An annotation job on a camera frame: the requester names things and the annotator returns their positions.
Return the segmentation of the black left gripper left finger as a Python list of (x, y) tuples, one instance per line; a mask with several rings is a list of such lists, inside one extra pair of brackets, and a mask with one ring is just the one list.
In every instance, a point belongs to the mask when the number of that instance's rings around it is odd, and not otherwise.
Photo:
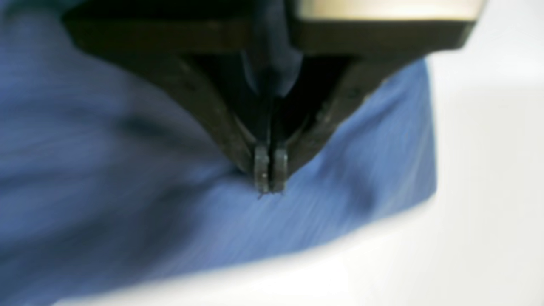
[(86, 0), (62, 23), (86, 54), (150, 82), (189, 112), (223, 154), (270, 192), (268, 146), (251, 144), (229, 102), (243, 89), (240, 52), (252, 0)]

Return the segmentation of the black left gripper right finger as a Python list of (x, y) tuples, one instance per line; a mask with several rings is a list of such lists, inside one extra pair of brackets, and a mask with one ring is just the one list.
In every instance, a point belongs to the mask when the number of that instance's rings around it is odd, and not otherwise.
[(484, 0), (286, 0), (297, 81), (272, 118), (270, 191), (313, 159), (390, 76), (462, 48)]

